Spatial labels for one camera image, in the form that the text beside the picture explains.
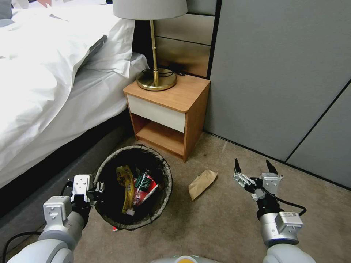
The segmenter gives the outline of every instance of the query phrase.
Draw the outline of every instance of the black cable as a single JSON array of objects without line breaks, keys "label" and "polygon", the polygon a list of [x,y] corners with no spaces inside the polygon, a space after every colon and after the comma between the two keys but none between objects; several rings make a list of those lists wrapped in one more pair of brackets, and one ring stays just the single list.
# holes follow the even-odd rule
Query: black cable
[{"label": "black cable", "polygon": [[271,194],[270,192],[268,192],[265,188],[262,187],[262,190],[266,193],[268,193],[271,197],[277,199],[278,201],[286,204],[286,205],[290,205],[290,206],[295,206],[295,207],[298,207],[298,208],[301,208],[302,211],[299,213],[300,216],[302,216],[303,214],[305,214],[307,212],[307,209],[306,207],[302,206],[302,205],[298,205],[298,204],[295,204],[295,203],[291,203],[291,202],[288,202],[288,201],[285,201],[283,199],[280,199],[279,197],[276,197],[275,195]]},{"label": "black cable", "polygon": [[65,189],[68,188],[68,187],[70,186],[71,183],[72,183],[71,181],[68,181],[67,183],[65,183],[64,187],[63,187],[62,190],[61,190],[60,195],[63,195]]},{"label": "black cable", "polygon": [[[144,69],[143,71],[142,71],[142,73],[144,73],[144,72],[152,72],[153,71],[153,69]],[[169,76],[172,76],[173,74],[178,74],[179,76],[185,76],[185,74],[184,73],[181,73],[181,72],[178,72],[178,71],[174,71],[174,70],[170,70],[170,71],[168,71],[168,72],[159,72],[158,73],[159,75],[160,75],[160,77],[169,77]]]},{"label": "black cable", "polygon": [[26,236],[26,235],[40,235],[42,233],[42,231],[28,231],[28,232],[23,232],[17,235],[14,235],[12,238],[10,238],[7,242],[6,245],[4,247],[4,251],[3,251],[3,263],[6,263],[6,254],[7,254],[7,249],[8,246],[10,245],[11,241],[16,239],[17,237],[21,237],[21,236]]}]

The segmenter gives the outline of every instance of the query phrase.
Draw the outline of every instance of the headboard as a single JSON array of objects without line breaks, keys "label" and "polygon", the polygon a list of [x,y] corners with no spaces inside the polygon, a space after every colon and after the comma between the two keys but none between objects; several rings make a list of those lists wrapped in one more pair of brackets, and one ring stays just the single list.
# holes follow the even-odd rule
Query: headboard
[{"label": "headboard", "polygon": [[[157,20],[155,40],[159,66],[210,78],[222,0],[188,0],[188,13]],[[135,21],[133,51],[153,67],[149,21]]]}]

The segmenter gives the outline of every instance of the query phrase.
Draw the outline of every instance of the crumpled paper bag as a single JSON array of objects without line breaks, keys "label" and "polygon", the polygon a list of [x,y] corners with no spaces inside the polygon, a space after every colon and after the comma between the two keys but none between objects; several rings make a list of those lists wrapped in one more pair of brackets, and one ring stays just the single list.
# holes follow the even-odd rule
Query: crumpled paper bag
[{"label": "crumpled paper bag", "polygon": [[191,200],[194,201],[196,197],[198,197],[207,187],[210,186],[211,183],[217,177],[216,172],[211,170],[205,170],[201,175],[195,178],[195,180],[189,185],[189,194]]}]

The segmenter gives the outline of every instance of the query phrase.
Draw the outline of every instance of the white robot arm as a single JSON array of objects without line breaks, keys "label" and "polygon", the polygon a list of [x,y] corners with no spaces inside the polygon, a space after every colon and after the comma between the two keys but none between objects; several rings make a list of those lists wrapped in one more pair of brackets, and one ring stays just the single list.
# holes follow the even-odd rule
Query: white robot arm
[{"label": "white robot arm", "polygon": [[[263,242],[269,247],[263,263],[315,263],[312,257],[295,246],[303,223],[298,213],[284,212],[279,207],[275,194],[282,177],[268,161],[267,165],[269,173],[262,173],[260,178],[249,178],[241,173],[236,159],[234,174],[234,179],[252,194],[259,208],[257,217],[261,223]],[[94,199],[103,192],[104,185],[98,183],[96,189],[92,188],[92,175],[76,175],[71,198],[51,197],[43,205],[46,226],[38,241],[25,247],[8,263],[73,263],[73,251],[88,222],[90,207],[95,205]],[[198,256],[180,256],[158,259],[152,263],[185,262],[217,261]]]},{"label": "white robot arm", "polygon": [[[95,192],[102,193],[99,184]],[[8,263],[73,263],[73,250],[88,222],[93,198],[92,175],[76,175],[72,197],[53,196],[43,205],[46,226],[38,241],[26,246]]]}]

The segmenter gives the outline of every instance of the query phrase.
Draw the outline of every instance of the bedside table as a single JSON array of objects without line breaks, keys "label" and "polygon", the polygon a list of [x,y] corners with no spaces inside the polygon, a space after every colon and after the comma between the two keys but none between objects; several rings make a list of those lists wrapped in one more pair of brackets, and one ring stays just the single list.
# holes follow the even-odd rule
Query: bedside table
[{"label": "bedside table", "polygon": [[177,76],[164,91],[141,89],[136,81],[123,89],[135,138],[162,147],[185,162],[204,126],[210,81]]}]

